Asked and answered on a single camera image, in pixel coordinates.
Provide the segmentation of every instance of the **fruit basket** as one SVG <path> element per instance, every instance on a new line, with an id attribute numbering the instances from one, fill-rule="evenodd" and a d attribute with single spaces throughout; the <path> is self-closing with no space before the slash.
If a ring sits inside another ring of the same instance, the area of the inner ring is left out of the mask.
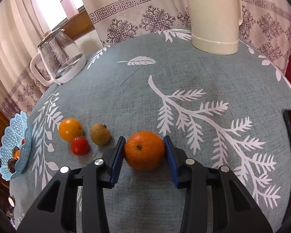
<path id="1" fill-rule="evenodd" d="M 17 113 L 10 120 L 10 126 L 5 128 L 1 143 L 0 173 L 4 180 L 12 180 L 22 173 L 30 156 L 31 133 L 25 112 Z"/>

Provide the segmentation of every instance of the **fruit in basket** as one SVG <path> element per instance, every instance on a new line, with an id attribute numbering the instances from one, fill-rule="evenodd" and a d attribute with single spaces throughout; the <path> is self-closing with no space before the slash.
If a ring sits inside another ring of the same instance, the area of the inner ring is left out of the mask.
<path id="1" fill-rule="evenodd" d="M 19 160 L 19 148 L 15 146 L 12 151 L 13 159 Z"/>
<path id="2" fill-rule="evenodd" d="M 110 140 L 110 131 L 102 123 L 95 123 L 91 128 L 91 139 L 98 146 L 106 145 Z"/>
<path id="3" fill-rule="evenodd" d="M 153 132 L 140 131 L 127 140 L 125 160 L 135 170 L 148 171 L 157 168 L 165 155 L 163 140 Z"/>
<path id="4" fill-rule="evenodd" d="M 19 153 L 20 153 L 20 150 L 17 150 L 15 153 L 14 153 L 14 159 L 16 160 L 19 160 Z"/>
<path id="5" fill-rule="evenodd" d="M 89 144 L 88 141 L 81 136 L 72 139 L 70 149 L 74 155 L 82 156 L 88 153 Z"/>
<path id="6" fill-rule="evenodd" d="M 71 142 L 72 139 L 83 134 L 83 127 L 78 120 L 67 118 L 60 123 L 58 131 L 62 139 Z"/>
<path id="7" fill-rule="evenodd" d="M 15 163 L 16 163 L 16 159 L 9 159 L 8 161 L 8 169 L 11 173 L 15 173 Z"/>

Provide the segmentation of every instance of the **window sill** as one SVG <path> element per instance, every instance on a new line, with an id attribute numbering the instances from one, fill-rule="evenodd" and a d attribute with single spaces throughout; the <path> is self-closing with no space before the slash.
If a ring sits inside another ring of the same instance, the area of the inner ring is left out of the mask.
<path id="1" fill-rule="evenodd" d="M 69 20 L 66 18 L 56 26 L 56 29 L 59 27 L 64 29 L 65 34 L 72 40 L 75 40 L 94 29 L 86 9 L 81 7 L 79 10 L 81 10 L 79 14 L 73 16 Z"/>

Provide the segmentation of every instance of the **pink bottle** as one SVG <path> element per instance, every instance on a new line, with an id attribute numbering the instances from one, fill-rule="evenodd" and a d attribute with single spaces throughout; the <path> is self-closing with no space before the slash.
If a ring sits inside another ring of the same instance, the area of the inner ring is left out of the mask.
<path id="1" fill-rule="evenodd" d="M 72 0 L 59 0 L 63 6 L 67 18 L 70 19 L 79 13 Z"/>

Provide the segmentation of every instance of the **blue plastic basket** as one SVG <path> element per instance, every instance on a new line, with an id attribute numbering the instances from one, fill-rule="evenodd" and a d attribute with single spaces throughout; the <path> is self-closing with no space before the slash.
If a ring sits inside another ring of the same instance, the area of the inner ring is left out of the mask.
<path id="1" fill-rule="evenodd" d="M 27 125 L 27 115 L 21 111 L 10 120 L 10 126 L 4 130 L 1 138 L 2 146 L 0 147 L 1 167 L 0 173 L 4 180 L 12 180 L 22 173 L 25 169 L 31 150 L 31 133 Z M 8 169 L 8 161 L 13 158 L 13 149 L 17 146 L 19 151 L 19 160 L 15 163 L 15 172 L 11 173 Z"/>

